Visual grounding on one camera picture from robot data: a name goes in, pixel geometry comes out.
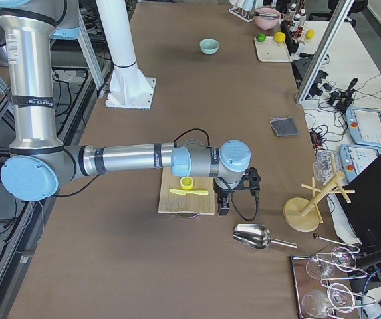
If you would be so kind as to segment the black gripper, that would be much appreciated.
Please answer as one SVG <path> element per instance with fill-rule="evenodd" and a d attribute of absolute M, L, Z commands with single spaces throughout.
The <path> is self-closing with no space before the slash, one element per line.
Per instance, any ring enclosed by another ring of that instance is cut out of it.
<path fill-rule="evenodd" d="M 232 192 L 232 188 L 220 179 L 214 179 L 213 190 L 217 195 L 218 215 L 227 216 L 230 210 L 228 198 Z"/>

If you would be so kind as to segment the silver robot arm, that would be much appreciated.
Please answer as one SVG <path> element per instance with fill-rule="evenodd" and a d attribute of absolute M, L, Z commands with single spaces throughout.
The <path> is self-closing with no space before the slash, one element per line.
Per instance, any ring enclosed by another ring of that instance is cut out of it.
<path fill-rule="evenodd" d="M 185 142 L 95 148 L 66 146 L 57 136 L 50 41 L 88 37 L 77 1 L 0 1 L 14 107 L 15 140 L 1 169 L 5 189 L 18 199 L 40 201 L 82 177 L 112 171 L 168 167 L 178 177 L 212 177 L 219 213 L 228 212 L 234 191 L 259 186 L 249 167 L 251 152 L 239 140 L 221 147 Z"/>

